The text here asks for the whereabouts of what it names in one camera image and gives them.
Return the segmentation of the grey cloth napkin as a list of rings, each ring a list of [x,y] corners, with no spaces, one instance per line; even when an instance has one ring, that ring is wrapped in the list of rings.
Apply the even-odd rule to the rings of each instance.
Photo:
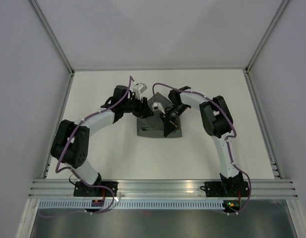
[[[160,118],[162,113],[160,110],[153,110],[153,103],[159,103],[162,105],[164,111],[166,112],[173,103],[163,96],[161,93],[156,92],[155,97],[151,97],[148,100],[148,106],[153,111],[154,115],[145,119],[137,118],[137,136],[146,138],[181,138],[183,136],[181,129],[181,120],[178,119],[179,128],[172,131],[167,137],[164,136],[164,123]]]

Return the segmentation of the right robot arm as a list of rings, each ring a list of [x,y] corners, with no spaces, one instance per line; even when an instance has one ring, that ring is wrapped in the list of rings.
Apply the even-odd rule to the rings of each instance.
[[[219,196],[236,195],[243,177],[235,168],[229,139],[236,137],[236,131],[225,99],[222,96],[210,99],[188,86],[173,88],[168,97],[173,105],[160,114],[164,124],[164,136],[167,137],[179,127],[179,117],[186,109],[199,110],[203,128],[213,139],[220,163],[220,185],[210,191],[219,192]]]

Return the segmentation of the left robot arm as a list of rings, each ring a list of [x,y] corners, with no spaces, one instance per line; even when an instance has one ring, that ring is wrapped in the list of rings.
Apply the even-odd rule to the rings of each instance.
[[[106,194],[101,175],[87,160],[89,139],[99,130],[116,123],[124,114],[131,113],[140,119],[153,116],[148,99],[142,95],[146,89],[144,83],[132,87],[118,85],[98,111],[80,121],[65,119],[59,124],[51,156],[58,160],[56,173],[69,170],[78,179],[76,195],[95,197]]]

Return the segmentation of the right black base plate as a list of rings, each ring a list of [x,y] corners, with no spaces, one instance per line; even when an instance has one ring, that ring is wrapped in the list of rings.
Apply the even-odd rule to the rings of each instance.
[[[205,192],[206,197],[248,197],[249,185],[246,181],[239,184],[225,184],[222,181],[206,181],[203,186],[199,187]]]

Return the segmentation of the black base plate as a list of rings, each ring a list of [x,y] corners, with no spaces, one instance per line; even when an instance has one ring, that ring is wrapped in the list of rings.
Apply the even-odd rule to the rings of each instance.
[[[76,182],[75,188],[73,192],[74,197],[113,197],[112,193],[109,189],[113,192],[114,196],[117,195],[118,191],[118,182],[117,181],[103,181],[101,183],[101,187],[90,187],[82,182]]]
[[[239,184],[225,184],[222,181],[206,181],[203,186],[199,187],[205,192],[206,197],[248,197],[249,185],[246,181]]]

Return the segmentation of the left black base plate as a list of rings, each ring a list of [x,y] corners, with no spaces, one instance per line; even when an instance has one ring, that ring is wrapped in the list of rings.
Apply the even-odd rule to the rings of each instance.
[[[113,197],[112,193],[109,189],[113,192],[114,196],[117,195],[118,191],[118,182],[117,181],[103,181],[101,183],[101,187],[90,187],[82,182],[76,182],[75,188],[73,192],[74,197]]]

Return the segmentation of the aluminium cage frame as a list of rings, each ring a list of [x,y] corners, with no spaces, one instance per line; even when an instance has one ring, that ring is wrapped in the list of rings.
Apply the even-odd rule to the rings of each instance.
[[[284,78],[295,14],[303,0],[40,0],[75,75],[63,119],[98,110],[132,76],[222,95],[237,129],[235,159],[253,179],[287,160],[293,92]]]

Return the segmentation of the aluminium front rail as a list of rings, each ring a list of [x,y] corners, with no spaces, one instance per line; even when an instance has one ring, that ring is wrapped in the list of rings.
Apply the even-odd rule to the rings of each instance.
[[[124,199],[204,199],[203,180],[118,180],[118,198]],[[29,198],[73,198],[74,187],[67,179],[35,179]],[[298,199],[289,179],[251,180],[251,199]]]

